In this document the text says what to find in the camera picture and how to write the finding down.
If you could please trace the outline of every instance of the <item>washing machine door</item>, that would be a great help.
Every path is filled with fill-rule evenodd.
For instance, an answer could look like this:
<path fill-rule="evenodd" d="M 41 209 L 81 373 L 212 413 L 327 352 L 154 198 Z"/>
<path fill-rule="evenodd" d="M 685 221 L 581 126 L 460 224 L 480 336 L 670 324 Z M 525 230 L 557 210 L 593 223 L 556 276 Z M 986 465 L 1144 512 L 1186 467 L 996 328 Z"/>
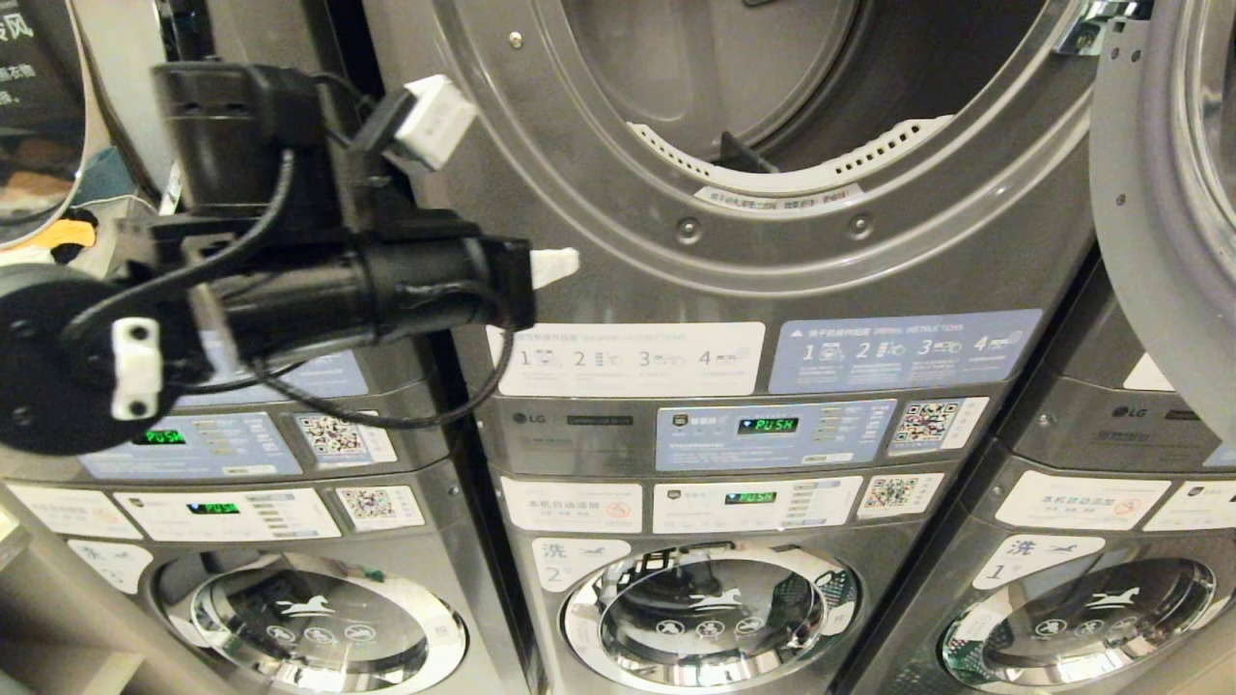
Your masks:
<path fill-rule="evenodd" d="M 428 589 L 337 560 L 195 554 L 164 568 L 154 592 L 190 642 L 278 691 L 419 693 L 467 648 L 462 621 Z"/>
<path fill-rule="evenodd" d="M 1112 25 L 1091 125 L 1095 221 L 1112 286 L 1154 362 L 1236 440 L 1232 0 L 1157 2 Z"/>
<path fill-rule="evenodd" d="M 635 555 L 571 595 L 562 629 L 598 674 L 649 693 L 730 693 L 775 680 L 838 639 L 854 573 L 796 547 L 714 543 Z"/>
<path fill-rule="evenodd" d="M 1112 552 L 1006 584 L 947 627 L 944 668 L 985 693 L 1028 695 L 1143 662 L 1203 627 L 1232 595 L 1236 547 L 1182 543 Z"/>

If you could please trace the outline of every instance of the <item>qr code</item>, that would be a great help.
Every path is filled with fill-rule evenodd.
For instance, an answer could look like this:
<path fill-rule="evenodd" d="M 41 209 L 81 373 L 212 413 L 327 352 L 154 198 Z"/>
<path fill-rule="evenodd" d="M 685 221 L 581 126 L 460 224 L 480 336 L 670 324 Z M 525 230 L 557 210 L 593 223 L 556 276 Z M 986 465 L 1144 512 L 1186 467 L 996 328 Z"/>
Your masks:
<path fill-rule="evenodd" d="M 339 491 L 339 498 L 353 519 L 392 519 L 397 513 L 391 491 L 373 487 L 355 487 Z"/>
<path fill-rule="evenodd" d="M 910 503 L 910 496 L 918 486 L 918 479 L 911 476 L 878 477 L 871 481 L 866 498 L 863 500 L 864 510 L 889 510 L 904 507 Z"/>
<path fill-rule="evenodd" d="M 957 417 L 955 401 L 911 403 L 901 416 L 894 441 L 941 441 Z"/>
<path fill-rule="evenodd" d="M 366 451 L 361 428 L 355 424 L 330 416 L 298 416 L 297 422 L 318 454 L 339 456 Z"/>

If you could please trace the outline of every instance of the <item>lg logo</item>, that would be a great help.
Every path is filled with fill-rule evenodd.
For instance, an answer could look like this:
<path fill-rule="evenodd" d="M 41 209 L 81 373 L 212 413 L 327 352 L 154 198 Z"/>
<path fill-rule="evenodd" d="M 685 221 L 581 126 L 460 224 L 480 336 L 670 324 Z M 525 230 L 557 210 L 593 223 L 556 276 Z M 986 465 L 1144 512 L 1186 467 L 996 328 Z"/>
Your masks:
<path fill-rule="evenodd" d="M 1111 412 L 1114 418 L 1145 418 L 1146 408 L 1130 408 L 1128 406 L 1121 406 Z"/>

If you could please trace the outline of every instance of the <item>black wire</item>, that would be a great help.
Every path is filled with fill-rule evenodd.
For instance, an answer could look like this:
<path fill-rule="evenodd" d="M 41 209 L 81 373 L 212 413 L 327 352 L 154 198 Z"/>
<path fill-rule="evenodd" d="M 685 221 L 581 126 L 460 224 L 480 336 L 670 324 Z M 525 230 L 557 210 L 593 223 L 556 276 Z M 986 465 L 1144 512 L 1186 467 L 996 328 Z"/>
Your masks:
<path fill-rule="evenodd" d="M 515 349 L 515 330 L 514 322 L 510 318 L 510 310 L 507 303 L 498 296 L 497 292 L 489 289 L 489 287 L 480 282 L 461 282 L 454 284 L 442 284 L 434 288 L 434 296 L 430 299 L 423 302 L 428 304 L 435 302 L 449 294 L 473 294 L 480 297 L 485 303 L 489 304 L 498 313 L 498 328 L 502 329 L 502 354 L 498 357 L 498 362 L 493 366 L 493 371 L 489 372 L 488 378 L 477 390 L 476 394 L 472 396 L 466 403 L 459 406 L 457 408 L 450 409 L 445 413 L 439 413 L 436 416 L 430 416 L 426 418 L 396 418 L 389 416 L 371 416 L 368 413 L 361 413 L 357 411 L 350 411 L 336 406 L 334 402 L 325 398 L 314 396 L 305 391 L 302 391 L 286 381 L 281 381 L 274 375 L 267 372 L 266 364 L 261 359 L 253 360 L 250 369 L 253 371 L 253 376 L 262 382 L 263 386 L 278 391 L 283 396 L 320 413 L 325 413 L 332 418 L 340 420 L 362 424 L 366 427 L 377 427 L 381 429 L 423 429 L 429 427 L 441 427 L 447 423 L 452 423 L 460 418 L 467 417 L 472 411 L 477 409 L 481 403 L 486 402 L 494 392 L 498 390 L 498 382 L 502 381 L 502 376 L 507 372 L 507 366 L 510 365 L 510 356 L 514 354 Z"/>
<path fill-rule="evenodd" d="M 185 266 L 150 282 L 125 289 L 119 294 L 112 294 L 82 312 L 64 329 L 63 335 L 66 339 L 73 341 L 79 338 L 89 338 L 95 323 L 110 320 L 114 313 L 131 310 L 131 307 L 141 305 L 146 302 L 153 304 L 161 297 L 179 297 L 195 284 L 235 271 L 250 256 L 260 251 L 266 244 L 267 236 L 277 229 L 278 221 L 287 210 L 288 202 L 292 199 L 292 182 L 295 178 L 295 152 L 284 150 L 283 161 L 279 166 L 279 178 L 274 184 L 274 194 L 271 197 L 271 203 L 247 232 L 201 263 Z"/>
<path fill-rule="evenodd" d="M 292 371 L 295 371 L 304 366 L 304 362 L 293 362 L 290 365 L 282 366 L 271 372 L 273 377 L 286 376 Z M 227 391 L 240 391 L 241 388 L 248 388 L 250 386 L 257 386 L 262 383 L 256 376 L 246 376 L 241 378 L 234 378 L 232 381 L 224 381 L 221 383 L 189 383 L 183 385 L 182 393 L 185 396 L 211 396 L 214 393 L 225 393 Z"/>

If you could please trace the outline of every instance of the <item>stacked washer dryer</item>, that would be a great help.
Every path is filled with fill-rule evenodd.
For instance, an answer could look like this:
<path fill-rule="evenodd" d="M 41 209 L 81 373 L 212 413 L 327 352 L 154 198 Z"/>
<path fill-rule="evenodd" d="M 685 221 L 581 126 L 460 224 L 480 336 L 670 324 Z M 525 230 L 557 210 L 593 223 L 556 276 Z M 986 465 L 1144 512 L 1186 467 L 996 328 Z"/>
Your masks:
<path fill-rule="evenodd" d="M 1089 278 L 836 693 L 1121 693 L 1236 592 L 1221 445 Z"/>
<path fill-rule="evenodd" d="M 478 417 L 555 693 L 827 688 L 1091 244 L 1068 10 L 366 2 L 486 125 L 419 199 L 541 252 Z"/>
<path fill-rule="evenodd" d="M 442 398 L 433 365 L 403 341 L 288 380 L 424 417 Z M 527 694 L 518 601 L 472 508 L 468 455 L 451 430 L 386 433 L 250 387 L 185 397 L 131 444 L 4 477 L 237 691 Z"/>

